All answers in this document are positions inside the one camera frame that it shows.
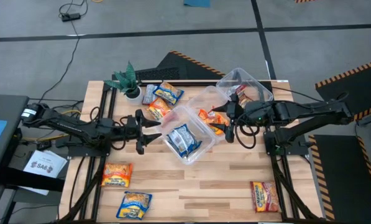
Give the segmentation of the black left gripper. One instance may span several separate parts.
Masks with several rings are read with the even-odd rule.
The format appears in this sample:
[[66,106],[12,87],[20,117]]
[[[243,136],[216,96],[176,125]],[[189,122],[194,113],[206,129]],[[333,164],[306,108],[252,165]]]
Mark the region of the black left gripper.
[[142,119],[143,119],[143,127],[151,128],[154,126],[161,125],[161,122],[152,121],[147,118],[144,118],[142,110],[136,110],[135,115],[129,115],[124,117],[126,123],[124,123],[125,131],[124,131],[124,142],[128,142],[130,140],[136,140],[136,151],[138,154],[144,154],[144,146],[147,146],[155,139],[159,138],[162,134],[155,133],[155,134],[142,134]]

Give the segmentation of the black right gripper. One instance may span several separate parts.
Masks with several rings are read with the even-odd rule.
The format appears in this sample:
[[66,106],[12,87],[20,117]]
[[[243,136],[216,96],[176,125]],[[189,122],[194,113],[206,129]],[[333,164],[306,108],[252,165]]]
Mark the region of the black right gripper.
[[210,128],[214,133],[225,133],[225,138],[228,143],[234,142],[234,129],[236,121],[244,113],[244,109],[239,104],[239,96],[237,93],[233,93],[230,96],[230,100],[222,106],[213,108],[212,111],[226,113],[229,118],[229,125],[219,123],[209,123]]

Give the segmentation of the orange Maruchan noodle packet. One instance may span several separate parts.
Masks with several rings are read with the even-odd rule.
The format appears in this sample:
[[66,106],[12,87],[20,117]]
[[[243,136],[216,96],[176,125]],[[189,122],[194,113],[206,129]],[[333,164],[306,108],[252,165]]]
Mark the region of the orange Maruchan noodle packet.
[[171,112],[171,108],[166,104],[166,102],[161,99],[157,98],[147,108],[147,111],[153,116],[155,120],[162,119],[166,114]]
[[214,124],[225,124],[226,126],[229,125],[229,121],[223,115],[221,115],[219,113],[216,113],[214,111],[210,111],[208,113],[208,118],[209,118],[210,128],[214,131],[214,133],[216,135],[221,135],[224,132],[221,129],[214,127],[212,125],[212,123],[214,123]]
[[101,186],[129,187],[132,169],[132,164],[105,164]]
[[216,123],[216,114],[214,111],[200,109],[198,116],[206,124]]

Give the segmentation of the blue Maruchan noodle packet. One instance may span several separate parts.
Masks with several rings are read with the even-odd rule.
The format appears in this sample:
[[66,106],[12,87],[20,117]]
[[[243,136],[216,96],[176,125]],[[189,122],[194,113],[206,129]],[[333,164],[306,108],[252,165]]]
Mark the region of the blue Maruchan noodle packet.
[[143,219],[150,207],[152,194],[125,191],[116,218]]
[[161,97],[163,100],[167,101],[171,105],[178,103],[182,95],[184,94],[183,90],[175,88],[173,85],[162,82],[154,91],[154,95]]
[[190,157],[202,143],[202,141],[196,139],[187,124],[171,130],[167,134],[167,141],[181,158]]

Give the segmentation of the clear plastic bin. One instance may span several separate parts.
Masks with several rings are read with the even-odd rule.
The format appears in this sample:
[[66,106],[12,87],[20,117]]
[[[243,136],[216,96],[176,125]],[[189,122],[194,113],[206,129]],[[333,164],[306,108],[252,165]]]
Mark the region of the clear plastic bin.
[[[196,116],[191,114],[190,110],[185,106],[177,106],[171,112],[166,114],[161,120],[161,125],[157,130],[162,134],[162,141],[185,165],[191,165],[197,161],[205,152],[210,150],[214,145],[214,139],[207,133],[207,129],[201,126],[201,122],[196,119]],[[189,130],[196,136],[196,139],[202,141],[200,147],[191,154],[190,157],[181,158],[174,148],[167,141],[167,134],[183,124],[187,124]]]
[[[216,135],[210,126],[204,123],[198,116],[199,110],[212,111],[213,108],[222,106],[227,103],[229,97],[215,86],[207,86],[196,96],[187,102],[186,107],[190,110],[191,114],[196,116],[196,119],[201,122],[201,126],[207,129],[207,133],[214,139],[214,143],[218,144],[224,140],[225,134]],[[223,115],[228,121],[229,118],[223,112],[216,112]]]
[[272,101],[273,94],[242,68],[235,68],[216,83],[216,87],[230,97],[237,85],[246,85],[243,91],[253,101]]

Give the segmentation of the potted green artificial plant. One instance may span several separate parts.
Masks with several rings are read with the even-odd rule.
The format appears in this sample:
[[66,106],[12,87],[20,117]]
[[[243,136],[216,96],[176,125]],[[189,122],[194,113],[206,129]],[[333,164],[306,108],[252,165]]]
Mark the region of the potted green artificial plant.
[[122,93],[133,105],[142,103],[142,90],[133,65],[128,62],[126,71],[114,72],[116,80],[105,80],[104,84]]

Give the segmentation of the black perforated panel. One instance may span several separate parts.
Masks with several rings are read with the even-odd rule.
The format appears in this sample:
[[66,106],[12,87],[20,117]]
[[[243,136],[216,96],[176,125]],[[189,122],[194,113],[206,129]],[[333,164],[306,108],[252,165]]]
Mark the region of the black perforated panel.
[[157,67],[135,71],[137,78],[142,81],[179,80],[184,73],[184,70],[179,67]]

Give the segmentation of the white printed paper sheet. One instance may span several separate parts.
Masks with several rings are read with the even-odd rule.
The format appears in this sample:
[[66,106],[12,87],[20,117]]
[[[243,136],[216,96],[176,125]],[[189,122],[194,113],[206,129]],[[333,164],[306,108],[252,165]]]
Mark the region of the white printed paper sheet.
[[25,165],[24,172],[56,178],[66,163],[66,159],[52,151],[35,151]]

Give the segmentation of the blue floor mat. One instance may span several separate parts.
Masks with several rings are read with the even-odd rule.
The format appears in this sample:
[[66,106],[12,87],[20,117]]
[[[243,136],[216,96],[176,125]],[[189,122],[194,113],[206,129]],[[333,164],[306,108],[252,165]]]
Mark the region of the blue floor mat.
[[183,0],[183,4],[189,7],[211,7],[210,0]]

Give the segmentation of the black desk foot bar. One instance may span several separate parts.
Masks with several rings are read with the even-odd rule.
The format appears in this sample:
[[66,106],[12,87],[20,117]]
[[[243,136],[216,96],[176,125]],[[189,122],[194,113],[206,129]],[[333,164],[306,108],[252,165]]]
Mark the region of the black desk foot bar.
[[0,185],[32,187],[35,189],[61,192],[65,185],[65,181],[53,177],[25,172],[11,167],[5,167],[0,170]]

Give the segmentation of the black power adapter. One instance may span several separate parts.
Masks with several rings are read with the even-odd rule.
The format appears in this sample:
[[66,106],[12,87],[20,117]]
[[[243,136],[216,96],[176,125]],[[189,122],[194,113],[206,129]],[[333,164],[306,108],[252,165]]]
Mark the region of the black power adapter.
[[81,19],[80,13],[73,13],[73,14],[61,14],[62,22],[70,22]]

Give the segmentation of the gray desk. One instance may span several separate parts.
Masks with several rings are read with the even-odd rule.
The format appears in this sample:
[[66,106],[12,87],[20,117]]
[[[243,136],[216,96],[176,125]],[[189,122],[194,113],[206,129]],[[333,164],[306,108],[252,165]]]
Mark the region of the gray desk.
[[27,96],[0,95],[0,120],[7,121],[6,127],[0,136],[0,164],[28,101]]

